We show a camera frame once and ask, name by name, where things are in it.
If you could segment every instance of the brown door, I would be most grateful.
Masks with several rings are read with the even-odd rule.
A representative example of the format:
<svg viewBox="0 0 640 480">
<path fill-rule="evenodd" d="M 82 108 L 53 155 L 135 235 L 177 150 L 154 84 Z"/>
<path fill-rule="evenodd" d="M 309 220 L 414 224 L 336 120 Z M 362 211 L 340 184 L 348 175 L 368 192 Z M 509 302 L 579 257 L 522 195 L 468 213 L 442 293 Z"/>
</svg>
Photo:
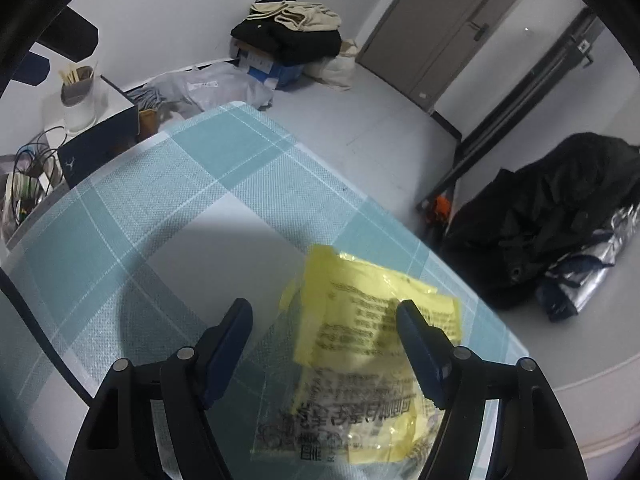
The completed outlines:
<svg viewBox="0 0 640 480">
<path fill-rule="evenodd" d="M 398 0 L 360 63 L 430 107 L 516 0 Z"/>
</svg>

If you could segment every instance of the door frame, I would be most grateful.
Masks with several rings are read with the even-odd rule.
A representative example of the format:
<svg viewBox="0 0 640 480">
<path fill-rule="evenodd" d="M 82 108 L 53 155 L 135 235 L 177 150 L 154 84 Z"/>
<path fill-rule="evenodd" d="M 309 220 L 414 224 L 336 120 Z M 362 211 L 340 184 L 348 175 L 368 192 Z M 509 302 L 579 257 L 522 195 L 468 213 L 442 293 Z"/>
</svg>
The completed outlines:
<svg viewBox="0 0 640 480">
<path fill-rule="evenodd" d="M 376 24 L 376 27 L 373 29 L 372 33 L 369 35 L 369 37 L 367 38 L 367 41 L 365 42 L 365 44 L 363 45 L 363 47 L 360 49 L 360 52 L 358 53 L 358 55 L 356 56 L 356 61 L 360 62 L 360 59 L 362 58 L 363 54 L 367 51 L 367 49 L 369 48 L 370 44 L 372 43 L 373 39 L 376 37 L 376 34 L 380 31 L 380 28 L 382 28 L 382 26 L 384 25 L 384 23 L 386 22 L 386 19 L 389 17 L 389 15 L 391 14 L 391 12 L 396 8 L 396 5 L 398 4 L 400 0 L 393 0 L 391 2 L 391 4 L 387 7 L 386 11 L 384 12 L 384 14 L 382 15 L 382 17 L 380 17 L 380 20 L 378 21 L 378 23 Z M 451 42 L 451 40 L 453 39 L 453 37 L 458 33 L 458 31 L 460 30 L 460 28 L 462 28 L 464 26 L 464 24 L 468 21 L 469 17 L 473 15 L 474 11 L 476 9 L 478 9 L 482 3 L 485 0 L 474 0 L 470 5 L 469 8 L 467 9 L 468 12 L 466 12 L 462 18 L 460 18 L 456 23 L 454 23 L 454 25 L 449 29 L 449 31 L 447 32 L 446 36 L 443 38 L 442 42 L 440 43 L 440 46 L 438 46 L 436 52 L 434 52 L 429 59 L 425 62 L 423 68 L 422 68 L 422 72 L 421 74 L 424 74 L 429 68 L 430 66 L 438 59 L 438 56 L 440 54 L 442 54 L 444 52 L 444 50 L 446 49 L 447 45 Z M 427 113 L 430 115 L 433 113 L 434 111 L 434 106 L 436 104 L 436 102 L 438 101 L 438 99 L 441 97 L 442 94 L 444 94 L 444 92 L 447 90 L 447 88 L 449 88 L 449 86 L 451 85 L 451 83 L 454 81 L 454 79 L 456 79 L 460 73 L 465 69 L 465 67 L 469 64 L 469 62 L 471 61 L 471 59 L 478 53 L 478 51 L 482 48 L 482 46 L 486 43 L 486 41 L 494 34 L 494 32 L 502 25 L 502 22 L 507 18 L 507 16 L 509 16 L 512 12 L 513 9 L 515 9 L 522 0 L 515 0 L 514 3 L 511 5 L 511 7 L 509 7 L 509 9 L 500 17 L 500 19 L 495 23 L 495 25 L 489 30 L 489 32 L 487 34 L 485 34 L 480 41 L 478 41 L 478 43 L 476 44 L 473 52 L 471 54 L 469 54 L 469 56 L 467 56 L 465 58 L 465 60 L 462 62 L 462 64 L 460 65 L 460 67 L 458 67 L 458 69 L 451 75 L 451 78 L 449 78 L 449 80 L 447 81 L 446 85 L 443 86 L 442 90 L 440 90 L 440 92 L 438 92 L 433 99 L 431 99 L 431 101 L 428 103 L 428 106 L 425 107 L 423 106 L 421 103 L 417 103 L 416 101 L 414 101 L 413 99 L 411 99 L 408 95 L 405 95 L 404 92 L 401 92 L 398 90 L 398 88 L 396 88 L 395 85 L 389 83 L 388 81 L 385 81 L 386 83 L 388 83 L 390 86 L 392 86 L 393 88 L 395 88 L 396 90 L 398 90 L 402 95 L 404 95 L 405 97 L 407 97 L 407 99 L 410 99 L 412 102 L 414 102 L 416 105 L 418 105 L 420 108 L 424 108 Z"/>
</svg>

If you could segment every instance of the cream folded fabric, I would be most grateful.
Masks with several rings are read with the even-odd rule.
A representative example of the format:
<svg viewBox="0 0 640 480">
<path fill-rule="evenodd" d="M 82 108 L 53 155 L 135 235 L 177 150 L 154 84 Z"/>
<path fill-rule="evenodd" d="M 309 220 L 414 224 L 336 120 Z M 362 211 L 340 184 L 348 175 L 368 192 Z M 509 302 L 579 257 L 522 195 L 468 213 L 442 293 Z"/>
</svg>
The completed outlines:
<svg viewBox="0 0 640 480">
<path fill-rule="evenodd" d="M 316 32 L 337 30 L 342 23 L 340 16 L 323 4 L 307 2 L 267 2 L 253 4 L 248 20 L 271 18 L 290 30 Z"/>
</svg>

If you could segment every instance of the blue and white checkered tablecloth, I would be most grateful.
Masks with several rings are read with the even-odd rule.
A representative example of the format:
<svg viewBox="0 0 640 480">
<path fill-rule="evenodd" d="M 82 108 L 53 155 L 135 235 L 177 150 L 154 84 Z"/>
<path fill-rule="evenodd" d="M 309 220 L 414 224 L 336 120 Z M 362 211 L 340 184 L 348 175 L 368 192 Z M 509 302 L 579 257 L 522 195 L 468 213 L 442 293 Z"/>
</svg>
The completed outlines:
<svg viewBox="0 0 640 480">
<path fill-rule="evenodd" d="M 98 170 L 34 224 L 3 267 L 91 394 L 118 357 L 134 364 L 165 359 L 217 324 L 233 299 L 247 298 L 254 332 L 227 395 L 210 414 L 231 472 L 238 480 L 343 478 L 345 470 L 250 456 L 263 338 L 268 342 L 280 295 L 313 243 L 459 297 L 463 344 L 484 359 L 514 363 L 526 354 L 418 238 L 243 103 L 180 123 Z M 86 406 L 4 296 L 0 320 L 0 415 L 40 478 L 61 479 Z M 161 417 L 161 408 L 156 412 Z M 488 463 L 495 405 L 485 419 L 477 478 Z M 359 478 L 367 475 L 358 470 Z"/>
</svg>

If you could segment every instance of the plastic bag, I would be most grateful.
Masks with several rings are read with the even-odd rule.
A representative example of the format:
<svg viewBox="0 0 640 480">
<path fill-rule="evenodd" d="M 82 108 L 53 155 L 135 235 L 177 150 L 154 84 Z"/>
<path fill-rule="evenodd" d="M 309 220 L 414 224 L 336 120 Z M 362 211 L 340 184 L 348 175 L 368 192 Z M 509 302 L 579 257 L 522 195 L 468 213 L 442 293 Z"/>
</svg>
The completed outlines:
<svg viewBox="0 0 640 480">
<path fill-rule="evenodd" d="M 145 85 L 149 87 L 156 88 L 167 102 L 176 104 L 185 119 L 232 101 L 260 108 L 273 98 L 273 91 L 225 62 L 202 70 L 162 74 Z"/>
<path fill-rule="evenodd" d="M 254 457 L 395 463 L 404 478 L 419 471 L 442 414 L 422 395 L 395 329 L 407 298 L 460 342 L 456 298 L 331 247 L 311 248 L 302 280 L 282 295 Z"/>
<path fill-rule="evenodd" d="M 348 90 L 353 85 L 356 56 L 360 49 L 353 40 L 344 40 L 340 54 L 305 65 L 305 74 L 335 90 Z"/>
</svg>

